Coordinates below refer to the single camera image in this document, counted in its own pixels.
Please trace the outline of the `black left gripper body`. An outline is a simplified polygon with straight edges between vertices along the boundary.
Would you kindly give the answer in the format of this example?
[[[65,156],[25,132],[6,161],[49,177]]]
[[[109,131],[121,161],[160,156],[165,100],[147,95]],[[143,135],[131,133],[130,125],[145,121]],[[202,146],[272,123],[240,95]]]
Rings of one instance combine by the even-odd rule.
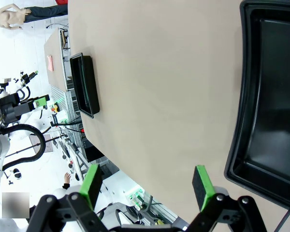
[[[23,114],[34,110],[33,101],[21,103],[17,93],[0,98],[0,113],[3,124],[10,124],[21,119]]]

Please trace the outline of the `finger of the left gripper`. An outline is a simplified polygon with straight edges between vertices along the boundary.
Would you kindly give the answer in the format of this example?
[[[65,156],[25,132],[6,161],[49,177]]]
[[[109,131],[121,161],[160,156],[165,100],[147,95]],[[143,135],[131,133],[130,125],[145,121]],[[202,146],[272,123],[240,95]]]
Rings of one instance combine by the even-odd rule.
[[[49,95],[44,95],[42,97],[38,97],[33,101],[34,108],[47,108],[47,102],[50,100]]]

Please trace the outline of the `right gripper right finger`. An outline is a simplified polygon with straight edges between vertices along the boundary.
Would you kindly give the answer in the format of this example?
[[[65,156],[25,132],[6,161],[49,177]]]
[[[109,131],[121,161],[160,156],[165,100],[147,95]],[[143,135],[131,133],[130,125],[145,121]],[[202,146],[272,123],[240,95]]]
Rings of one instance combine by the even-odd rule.
[[[255,200],[250,196],[234,200],[216,191],[205,166],[195,167],[192,185],[200,212],[188,232],[211,232],[218,223],[227,224],[231,232],[267,231]]]

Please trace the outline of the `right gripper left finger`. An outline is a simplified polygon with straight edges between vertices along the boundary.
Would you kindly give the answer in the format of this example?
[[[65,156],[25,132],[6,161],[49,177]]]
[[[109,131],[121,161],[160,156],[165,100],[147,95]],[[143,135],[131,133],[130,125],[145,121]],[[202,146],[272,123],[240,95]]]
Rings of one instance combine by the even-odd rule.
[[[76,221],[83,232],[102,232],[104,224],[94,213],[102,185],[102,171],[92,165],[76,192],[58,199],[44,195],[29,220],[29,232],[61,232],[67,222]]]

